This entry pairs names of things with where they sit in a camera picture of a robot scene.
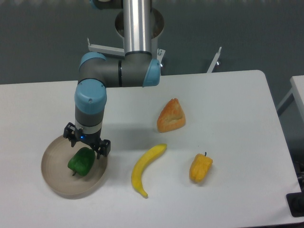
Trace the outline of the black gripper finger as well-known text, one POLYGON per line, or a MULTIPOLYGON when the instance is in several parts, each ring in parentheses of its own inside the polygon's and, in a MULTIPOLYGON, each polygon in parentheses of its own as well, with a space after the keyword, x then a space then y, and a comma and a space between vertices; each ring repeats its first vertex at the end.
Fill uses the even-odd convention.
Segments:
POLYGON ((69 122, 64 128, 63 137, 71 142, 71 147, 76 144, 75 125, 69 122))
POLYGON ((111 150, 111 141, 106 139, 99 139, 98 141, 93 143, 92 149, 97 153, 98 159, 101 156, 107 157, 111 150))

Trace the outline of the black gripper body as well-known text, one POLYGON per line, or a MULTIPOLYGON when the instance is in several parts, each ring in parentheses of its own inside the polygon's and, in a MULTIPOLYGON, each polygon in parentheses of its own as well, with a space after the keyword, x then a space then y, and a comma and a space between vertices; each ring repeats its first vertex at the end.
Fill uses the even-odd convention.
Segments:
POLYGON ((82 142, 93 150, 99 150, 101 129, 95 133, 84 133, 83 129, 75 129, 76 142, 82 142))

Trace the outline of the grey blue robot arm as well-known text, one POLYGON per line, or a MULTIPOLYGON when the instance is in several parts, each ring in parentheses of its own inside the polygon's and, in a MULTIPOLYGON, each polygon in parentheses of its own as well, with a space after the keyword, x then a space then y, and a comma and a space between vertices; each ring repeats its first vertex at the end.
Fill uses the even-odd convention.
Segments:
POLYGON ((63 137, 75 146, 88 145, 97 157, 106 157, 111 142, 100 138, 107 88, 157 86, 161 65, 152 57, 152 2, 150 0, 92 0, 99 10, 123 9, 124 59, 106 60, 99 52, 83 55, 76 87, 75 123, 68 123, 63 137))

